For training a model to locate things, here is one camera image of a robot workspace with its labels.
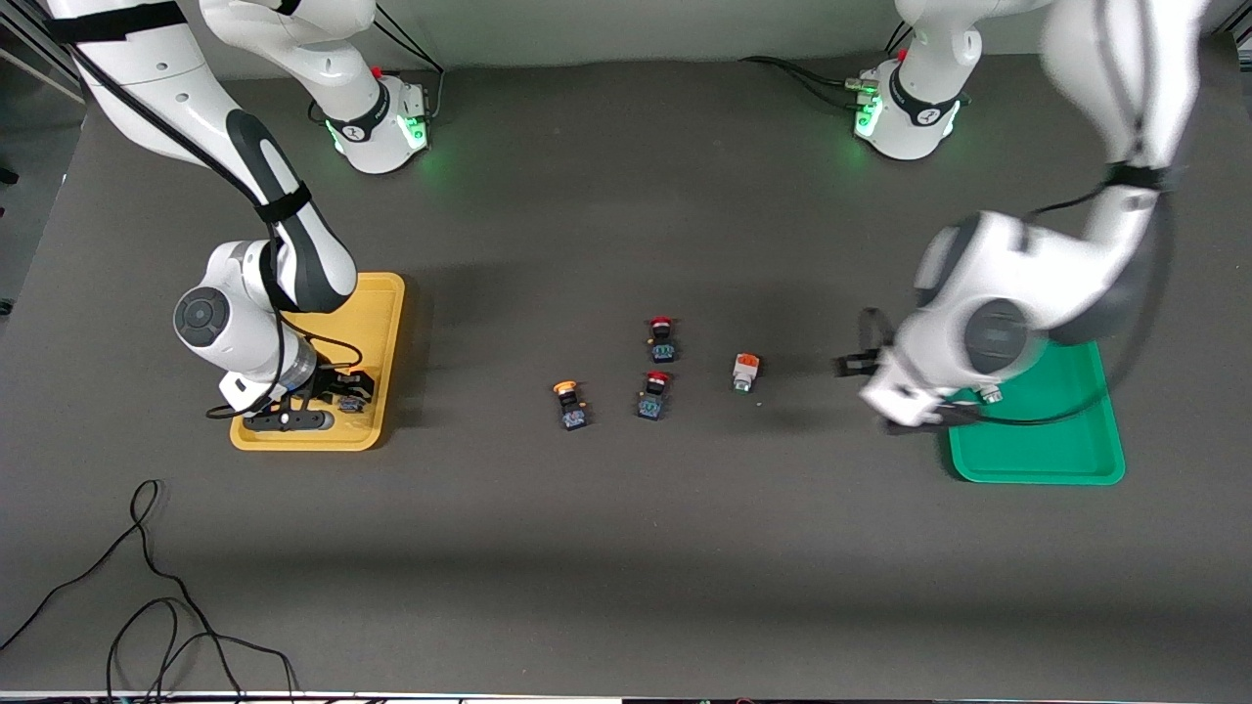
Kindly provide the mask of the yellow plastic tray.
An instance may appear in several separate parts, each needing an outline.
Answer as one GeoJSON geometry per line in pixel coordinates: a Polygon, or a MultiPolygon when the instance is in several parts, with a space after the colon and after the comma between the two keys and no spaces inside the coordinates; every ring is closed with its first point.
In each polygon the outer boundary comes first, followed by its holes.
{"type": "Polygon", "coordinates": [[[354,346],[363,355],[353,370],[376,380],[376,393],[361,412],[344,412],[336,402],[312,400],[308,410],[331,413],[328,428],[254,431],[232,420],[232,443],[245,452],[361,452],[381,441],[392,390],[394,344],[404,303],[404,281],[388,272],[362,272],[348,302],[331,314],[285,314],[288,324],[354,346]]]}

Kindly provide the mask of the green plastic tray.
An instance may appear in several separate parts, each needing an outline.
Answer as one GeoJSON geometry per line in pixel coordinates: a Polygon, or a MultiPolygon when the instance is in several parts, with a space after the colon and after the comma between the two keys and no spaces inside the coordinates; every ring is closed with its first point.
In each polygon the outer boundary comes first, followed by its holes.
{"type": "MultiPolygon", "coordinates": [[[[1050,418],[1082,405],[1106,382],[1098,344],[1050,343],[1030,370],[1002,385],[1002,401],[987,411],[993,418],[1050,418]]],[[[1045,426],[949,428],[940,446],[949,472],[974,484],[1112,486],[1126,472],[1109,398],[1045,426]]]]}

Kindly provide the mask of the grey metal rack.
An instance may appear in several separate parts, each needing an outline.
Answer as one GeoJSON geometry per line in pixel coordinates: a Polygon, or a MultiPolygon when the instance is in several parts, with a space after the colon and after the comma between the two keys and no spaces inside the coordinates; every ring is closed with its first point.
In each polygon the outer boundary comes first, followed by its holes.
{"type": "Polygon", "coordinates": [[[78,66],[46,28],[51,18],[40,0],[0,0],[0,28],[25,49],[0,46],[0,59],[35,76],[80,106],[89,106],[90,91],[81,85],[78,66]]]}

